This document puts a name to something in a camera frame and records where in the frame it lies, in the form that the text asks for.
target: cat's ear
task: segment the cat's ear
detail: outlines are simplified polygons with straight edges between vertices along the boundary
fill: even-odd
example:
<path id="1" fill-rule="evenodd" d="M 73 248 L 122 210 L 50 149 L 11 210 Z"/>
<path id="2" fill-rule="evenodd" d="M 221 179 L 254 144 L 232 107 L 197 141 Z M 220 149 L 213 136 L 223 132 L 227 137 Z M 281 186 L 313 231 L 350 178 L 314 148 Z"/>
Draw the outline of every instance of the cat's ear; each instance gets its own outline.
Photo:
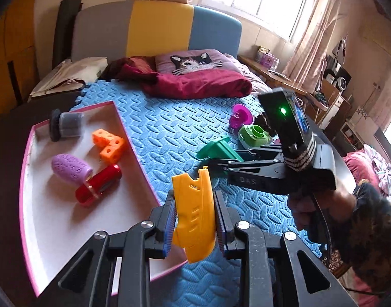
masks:
<path id="1" fill-rule="evenodd" d="M 170 59 L 171 59 L 172 62 L 174 62 L 174 61 L 180 62 L 183 58 L 178 56 L 178 55 L 171 55 Z"/>

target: red flashlight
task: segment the red flashlight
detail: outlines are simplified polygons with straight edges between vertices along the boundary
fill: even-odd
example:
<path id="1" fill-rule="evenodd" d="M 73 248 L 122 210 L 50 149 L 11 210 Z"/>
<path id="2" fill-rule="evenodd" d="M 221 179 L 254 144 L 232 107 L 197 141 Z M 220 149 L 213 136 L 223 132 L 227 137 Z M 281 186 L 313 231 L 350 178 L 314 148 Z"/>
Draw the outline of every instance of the red flashlight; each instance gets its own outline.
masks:
<path id="1" fill-rule="evenodd" d="M 101 199 L 106 189 L 117 180 L 120 180 L 121 177 L 122 173 L 119 166 L 115 164 L 109 165 L 76 190 L 76 199 L 82 206 L 88 207 L 93 202 Z"/>

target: headboard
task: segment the headboard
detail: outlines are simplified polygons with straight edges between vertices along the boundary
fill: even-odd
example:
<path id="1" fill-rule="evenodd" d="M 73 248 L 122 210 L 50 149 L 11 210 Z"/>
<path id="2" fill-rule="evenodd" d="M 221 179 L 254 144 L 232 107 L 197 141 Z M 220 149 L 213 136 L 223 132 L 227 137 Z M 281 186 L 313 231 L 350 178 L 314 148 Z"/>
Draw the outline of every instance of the headboard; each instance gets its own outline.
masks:
<path id="1" fill-rule="evenodd" d="M 164 1 L 121 1 L 78 12 L 71 58 L 155 56 L 189 49 L 216 49 L 237 56 L 237 19 L 199 6 Z"/>

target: black lid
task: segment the black lid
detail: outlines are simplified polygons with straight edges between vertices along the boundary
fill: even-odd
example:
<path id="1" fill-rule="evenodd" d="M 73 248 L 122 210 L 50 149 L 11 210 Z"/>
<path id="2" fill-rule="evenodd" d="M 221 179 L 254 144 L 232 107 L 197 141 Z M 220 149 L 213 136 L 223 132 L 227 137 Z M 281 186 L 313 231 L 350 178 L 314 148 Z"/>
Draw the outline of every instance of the black lid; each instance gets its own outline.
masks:
<path id="1" fill-rule="evenodd" d="M 55 109 L 51 112 L 49 120 L 49 134 L 50 139 L 53 142 L 60 140 L 60 131 L 59 131 L 59 118 L 62 112 L 59 109 Z"/>

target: teal plastic object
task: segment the teal plastic object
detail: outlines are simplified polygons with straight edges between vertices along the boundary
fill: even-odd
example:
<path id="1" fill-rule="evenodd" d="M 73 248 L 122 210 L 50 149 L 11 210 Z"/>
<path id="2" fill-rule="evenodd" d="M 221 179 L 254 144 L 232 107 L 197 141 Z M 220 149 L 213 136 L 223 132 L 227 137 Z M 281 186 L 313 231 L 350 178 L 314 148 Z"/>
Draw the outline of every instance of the teal plastic object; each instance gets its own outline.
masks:
<path id="1" fill-rule="evenodd" d="M 259 148 L 261 145 L 268 145 L 272 138 L 258 125 L 242 126 L 238 131 L 238 139 L 242 146 L 248 148 Z"/>
<path id="2" fill-rule="evenodd" d="M 239 162 L 243 162 L 244 160 L 228 145 L 228 142 L 229 136 L 220 137 L 211 141 L 198 151 L 197 158 L 235 159 Z"/>

